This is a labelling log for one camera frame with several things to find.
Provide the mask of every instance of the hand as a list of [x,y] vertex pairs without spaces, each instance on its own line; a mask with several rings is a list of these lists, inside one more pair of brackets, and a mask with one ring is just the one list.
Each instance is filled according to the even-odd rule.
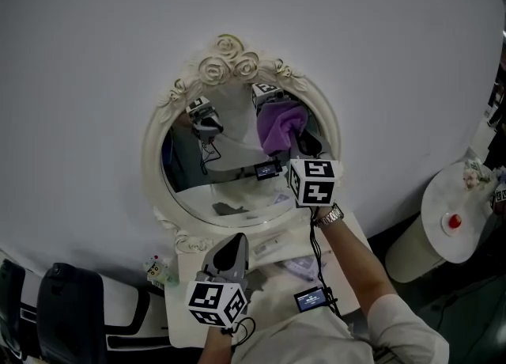
[[332,207],[309,207],[311,209],[311,216],[314,216],[316,208],[318,208],[318,214],[316,214],[316,219],[321,219],[324,216],[327,216],[331,211]]
[[231,358],[232,335],[224,335],[220,328],[210,326],[198,364],[229,364]]

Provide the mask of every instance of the wristwatch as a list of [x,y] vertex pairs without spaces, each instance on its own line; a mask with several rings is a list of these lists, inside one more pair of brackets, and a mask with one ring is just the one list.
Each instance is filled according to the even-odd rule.
[[338,207],[337,203],[332,205],[332,210],[326,214],[323,218],[320,218],[316,221],[316,225],[320,229],[324,229],[326,226],[330,225],[332,222],[335,222],[339,219],[343,219],[345,215],[342,213],[342,210]]

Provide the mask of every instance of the round side table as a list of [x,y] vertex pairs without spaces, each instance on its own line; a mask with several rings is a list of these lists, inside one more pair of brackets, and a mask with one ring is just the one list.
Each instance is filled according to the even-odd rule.
[[[497,180],[493,178],[484,188],[466,190],[463,171],[464,162],[459,162],[436,174],[425,190],[420,216],[388,249],[385,267],[395,281],[413,281],[445,261],[463,263],[474,253],[492,214],[489,200]],[[452,236],[442,226],[443,216],[448,213],[462,218]]]

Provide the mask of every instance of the white sleeve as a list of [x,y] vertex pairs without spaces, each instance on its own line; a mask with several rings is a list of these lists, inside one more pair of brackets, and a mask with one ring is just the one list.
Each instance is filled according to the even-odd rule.
[[448,342],[398,295],[384,295],[368,313],[368,326],[374,346],[388,347],[406,364],[447,364]]

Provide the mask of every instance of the purple cloth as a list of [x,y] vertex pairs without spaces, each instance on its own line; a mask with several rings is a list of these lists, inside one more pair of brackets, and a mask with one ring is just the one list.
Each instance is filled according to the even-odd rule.
[[264,104],[256,121],[263,153],[267,155],[288,150],[290,131],[301,133],[308,123],[308,111],[295,101]]

